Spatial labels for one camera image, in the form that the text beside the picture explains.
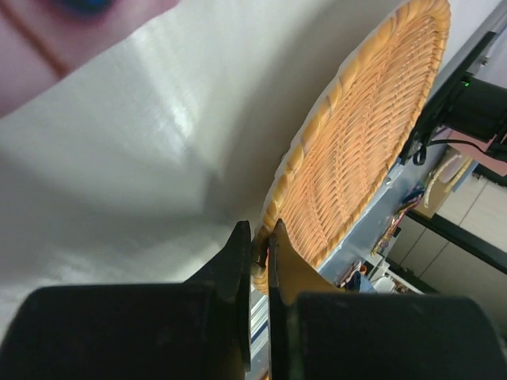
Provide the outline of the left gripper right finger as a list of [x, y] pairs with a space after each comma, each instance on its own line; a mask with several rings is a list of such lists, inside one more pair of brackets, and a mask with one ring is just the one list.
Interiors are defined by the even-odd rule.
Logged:
[[343, 291], [269, 237], [272, 379], [503, 379], [497, 330], [477, 303], [442, 295]]

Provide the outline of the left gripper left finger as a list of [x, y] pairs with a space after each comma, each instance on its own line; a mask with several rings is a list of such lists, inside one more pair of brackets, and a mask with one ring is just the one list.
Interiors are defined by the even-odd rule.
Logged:
[[1, 344], [4, 379], [243, 379], [250, 225], [182, 283], [42, 287]]

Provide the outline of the round woven wicker plate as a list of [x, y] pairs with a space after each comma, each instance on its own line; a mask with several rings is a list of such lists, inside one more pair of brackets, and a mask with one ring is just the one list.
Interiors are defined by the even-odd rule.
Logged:
[[407, 1], [340, 65], [293, 138], [254, 240], [282, 221], [312, 267], [359, 220], [414, 129], [448, 41], [446, 1]]

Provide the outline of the purple printed placemat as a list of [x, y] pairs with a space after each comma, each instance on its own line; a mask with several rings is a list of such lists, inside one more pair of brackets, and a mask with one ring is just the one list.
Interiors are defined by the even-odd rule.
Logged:
[[1, 114], [40, 95], [175, 1], [1, 3]]

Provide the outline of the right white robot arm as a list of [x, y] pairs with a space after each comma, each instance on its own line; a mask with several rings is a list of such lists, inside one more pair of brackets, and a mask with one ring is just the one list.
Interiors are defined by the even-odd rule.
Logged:
[[471, 79], [460, 89], [444, 122], [455, 131], [491, 139], [506, 125], [506, 88]]

